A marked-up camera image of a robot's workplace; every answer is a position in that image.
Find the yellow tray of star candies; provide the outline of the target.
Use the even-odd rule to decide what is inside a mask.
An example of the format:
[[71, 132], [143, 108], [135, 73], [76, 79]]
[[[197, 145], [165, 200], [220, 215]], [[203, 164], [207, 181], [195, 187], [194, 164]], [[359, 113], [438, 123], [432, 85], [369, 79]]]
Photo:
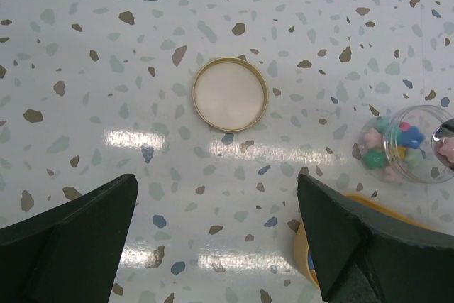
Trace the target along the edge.
[[[378, 211], [381, 214], [390, 216], [398, 221], [403, 221], [412, 226], [418, 226], [419, 228], [431, 230], [431, 228], [427, 227], [426, 225], [423, 225], [413, 219], [407, 218], [402, 214], [399, 214], [396, 211], [393, 211], [359, 194], [347, 194], [346, 197], [348, 197], [350, 200], [360, 203], [363, 206], [369, 207], [374, 211]], [[304, 221], [301, 222], [297, 230], [297, 234], [294, 238], [293, 255], [296, 267], [298, 271], [318, 290], [320, 289], [320, 286], [318, 278], [316, 276], [316, 267], [313, 262], [314, 254], [312, 253], [312, 251], [320, 253], [323, 246], [327, 246], [332, 241], [333, 237], [328, 237], [327, 233], [324, 233], [321, 236], [316, 236], [315, 224], [310, 224], [310, 229], [307, 229], [304, 225]]]

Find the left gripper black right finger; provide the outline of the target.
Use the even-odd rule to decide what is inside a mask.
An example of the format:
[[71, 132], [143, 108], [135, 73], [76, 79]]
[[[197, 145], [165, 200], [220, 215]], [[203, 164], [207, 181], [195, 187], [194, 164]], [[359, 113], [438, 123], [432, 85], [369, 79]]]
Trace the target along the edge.
[[333, 241], [312, 251], [325, 302], [452, 302], [453, 237], [350, 200], [310, 175], [298, 178], [307, 229]]

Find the metal scoop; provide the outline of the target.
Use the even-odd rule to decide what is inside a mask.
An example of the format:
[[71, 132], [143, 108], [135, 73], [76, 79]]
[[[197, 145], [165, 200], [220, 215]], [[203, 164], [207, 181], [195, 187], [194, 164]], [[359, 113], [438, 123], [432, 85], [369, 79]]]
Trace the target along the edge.
[[453, 171], [453, 119], [448, 119], [434, 131], [431, 144], [438, 160]]

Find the clear glass jar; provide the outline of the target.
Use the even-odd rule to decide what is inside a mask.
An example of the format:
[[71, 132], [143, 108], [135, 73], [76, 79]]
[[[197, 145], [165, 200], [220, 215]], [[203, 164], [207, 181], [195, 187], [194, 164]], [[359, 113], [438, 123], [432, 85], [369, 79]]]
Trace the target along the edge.
[[383, 182], [447, 182], [453, 171], [435, 156], [431, 138], [448, 119], [453, 115], [433, 105], [410, 106], [370, 119], [359, 133], [360, 161]]

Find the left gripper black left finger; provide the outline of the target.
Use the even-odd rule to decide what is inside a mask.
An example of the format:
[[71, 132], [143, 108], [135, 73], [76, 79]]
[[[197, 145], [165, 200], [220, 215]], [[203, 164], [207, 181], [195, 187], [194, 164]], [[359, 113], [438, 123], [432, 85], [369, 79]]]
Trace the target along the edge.
[[138, 196], [124, 174], [1, 229], [2, 302], [107, 302]]

